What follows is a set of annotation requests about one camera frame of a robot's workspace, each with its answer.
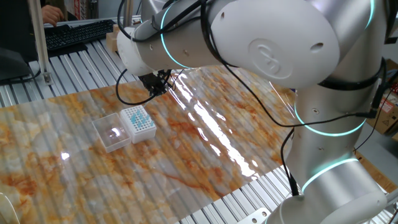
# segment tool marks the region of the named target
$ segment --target clear plastic box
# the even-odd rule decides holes
[[[131,136],[117,113],[93,121],[106,152],[113,152],[131,143]]]

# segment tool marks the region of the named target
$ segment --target keyboard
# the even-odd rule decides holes
[[[68,25],[46,28],[45,41],[47,50],[58,50],[71,45],[103,39],[107,33],[113,32],[112,20],[94,22],[91,24],[70,27]]]

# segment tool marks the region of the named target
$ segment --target marble-patterned mat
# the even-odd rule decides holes
[[[236,72],[280,122],[293,122],[290,90]],[[120,88],[128,101],[148,97],[139,82]],[[156,137],[107,154],[91,122],[127,107],[110,86],[1,108],[3,219],[175,223],[279,166],[289,132],[220,67],[184,71],[146,106]]]

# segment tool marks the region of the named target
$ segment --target black cable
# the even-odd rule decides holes
[[[144,100],[144,101],[141,101],[141,102],[138,102],[138,103],[129,103],[129,102],[126,102],[126,101],[122,100],[122,98],[121,98],[120,95],[119,95],[119,84],[120,84],[120,80],[122,79],[122,77],[124,76],[124,74],[126,74],[126,72],[127,72],[127,69],[125,69],[125,70],[120,74],[118,80],[116,81],[116,97],[118,98],[118,100],[119,100],[120,102],[122,102],[122,103],[125,104],[125,105],[129,105],[129,106],[138,106],[138,105],[143,105],[144,103],[147,103],[147,102],[153,100],[153,99],[157,96],[157,94],[153,94],[153,95],[150,96],[148,99],[146,99],[146,100]],[[169,78],[170,78],[170,73],[167,75],[164,85],[167,84],[167,81],[169,80]]]
[[[177,81],[177,79],[179,78],[179,76],[182,74],[182,72],[184,71],[184,69],[179,73],[179,75],[177,75],[177,77],[175,78],[175,80],[173,81],[173,85],[172,85],[172,90],[175,91],[175,81]]]
[[[0,85],[12,85],[12,84],[20,84],[20,83],[29,82],[29,81],[37,78],[40,74],[41,74],[41,71],[39,69],[39,71],[37,71],[37,73],[33,77],[22,79],[22,80],[13,80],[13,81],[3,80],[3,81],[0,81]]]
[[[155,16],[152,16],[152,28],[154,28],[156,31],[160,31],[160,28],[158,28],[158,24],[156,23],[156,21],[155,21],[154,18],[155,18]],[[199,19],[200,19],[200,16],[193,17],[193,18],[191,18],[191,19],[189,19],[189,20],[187,20],[187,21],[184,21],[183,23],[179,24],[177,27],[174,27],[173,29],[169,29],[169,30],[167,30],[167,31],[164,31],[163,33],[166,34],[166,33],[169,33],[169,32],[173,32],[173,31],[175,31],[176,29],[181,28],[181,27],[183,27],[184,25],[186,25],[186,24],[188,24],[188,23],[190,23],[190,22],[199,20]]]
[[[308,126],[308,125],[314,125],[314,124],[325,124],[325,123],[330,123],[333,121],[337,121],[339,119],[343,119],[343,118],[348,118],[348,117],[352,117],[352,116],[359,116],[362,117],[364,113],[350,113],[350,114],[345,114],[342,116],[339,116],[337,118],[333,118],[333,119],[329,119],[326,121],[316,121],[316,122],[309,122],[309,123],[304,123],[304,124],[281,124],[278,121],[275,120],[275,118],[270,114],[270,112],[267,110],[267,108],[264,106],[264,104],[262,103],[262,101],[259,99],[259,97],[250,89],[250,87],[248,87],[244,81],[242,81],[242,79],[240,79],[229,67],[228,64],[225,62],[225,60],[221,57],[220,53],[218,52],[217,46],[215,44],[215,40],[213,37],[213,32],[211,30],[211,26],[210,23],[208,22],[208,18],[207,17],[203,17],[202,19],[206,20],[206,25],[207,25],[207,31],[209,33],[209,36],[207,38],[211,38],[212,41],[212,47],[214,47],[214,51],[216,52],[216,54],[219,56],[220,58],[220,62],[224,65],[224,67],[253,95],[253,97],[257,100],[257,102],[261,105],[262,109],[266,112],[266,114],[268,115],[268,117],[272,120],[272,122],[274,122],[276,125],[283,127],[283,128],[294,128],[294,127],[301,127],[301,126]]]
[[[374,132],[374,130],[376,128],[377,122],[379,121],[381,110],[383,109],[383,106],[386,103],[386,101],[387,101],[387,99],[388,99],[388,97],[390,96],[391,93],[392,93],[392,90],[388,93],[388,95],[386,97],[386,100],[384,100],[383,104],[380,107],[380,111],[379,111],[379,114],[378,114],[378,116],[376,118],[376,121],[374,122],[371,134],[365,139],[365,141],[362,142],[362,144],[360,144],[356,149],[354,149],[354,152],[356,152],[360,147],[362,147],[369,140],[369,138],[372,136],[372,134],[373,134],[373,132]]]
[[[285,157],[284,157],[284,147],[285,147],[287,141],[289,140],[289,138],[292,136],[293,133],[294,133],[294,128],[292,128],[290,133],[288,133],[288,135],[286,136],[285,140],[283,141],[283,143],[282,143],[282,145],[280,147],[280,158],[282,159],[282,164],[284,165],[286,176],[287,176],[287,179],[289,180],[289,185],[290,185],[290,189],[292,190],[292,195],[293,196],[297,196],[297,195],[299,195],[299,188],[297,187],[296,180],[292,177],[291,174],[289,174],[289,172],[287,170],[287,166],[286,166],[286,163],[285,163]]]
[[[166,24],[163,28],[161,28],[161,30],[158,30],[157,32],[155,32],[154,34],[152,34],[151,36],[145,38],[145,39],[136,39],[136,38],[132,38],[130,36],[130,34],[128,34],[125,30],[123,25],[121,24],[121,12],[122,12],[122,8],[124,5],[124,1],[122,0],[119,6],[119,10],[118,10],[118,26],[120,31],[128,38],[131,39],[134,42],[145,42],[157,35],[163,34],[165,33],[167,30],[169,30],[170,28],[172,28],[177,22],[181,21],[181,19],[183,19],[185,16],[189,15],[192,11],[194,11],[197,7],[200,6],[200,0],[194,2],[191,6],[189,6],[188,8],[186,8],[184,11],[182,11],[177,17],[175,17],[174,19],[172,19],[168,24]]]
[[[139,2],[139,5],[138,5],[138,8],[137,8],[136,15],[138,15],[139,9],[141,8],[141,4],[142,4],[142,0]]]

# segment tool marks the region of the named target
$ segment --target cardboard box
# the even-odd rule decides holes
[[[392,140],[398,141],[398,133],[392,137]]]
[[[392,96],[390,95],[389,99],[395,101],[395,99],[391,97]],[[386,98],[384,97],[380,102],[379,107],[383,105],[384,101],[386,101],[386,103],[384,104],[383,108],[379,108],[379,112],[381,112],[375,129],[381,134],[390,134],[398,129],[398,106],[393,104],[391,101],[386,100]],[[374,126],[375,121],[376,119],[367,120],[368,124],[370,124],[371,126]]]
[[[398,70],[398,63],[396,63],[391,59],[387,59],[386,63],[387,63],[387,71],[389,71],[388,76],[390,77],[396,70]],[[396,78],[393,82],[398,83],[398,78]]]

